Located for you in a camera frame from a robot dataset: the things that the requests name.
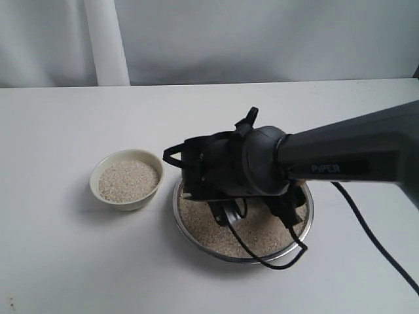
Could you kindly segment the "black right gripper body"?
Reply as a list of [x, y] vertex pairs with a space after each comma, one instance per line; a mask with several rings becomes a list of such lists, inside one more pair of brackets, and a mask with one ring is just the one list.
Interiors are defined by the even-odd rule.
[[243, 143], [233, 131], [193, 137], [181, 151], [184, 192], [193, 201], [251, 197], [243, 171]]

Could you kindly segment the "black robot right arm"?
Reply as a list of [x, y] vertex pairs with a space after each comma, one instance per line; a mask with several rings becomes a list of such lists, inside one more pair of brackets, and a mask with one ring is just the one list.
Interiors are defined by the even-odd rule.
[[418, 102], [300, 133], [254, 127], [253, 107], [233, 131], [187, 139], [185, 187], [196, 201], [279, 196], [294, 181], [396, 184], [418, 203]]

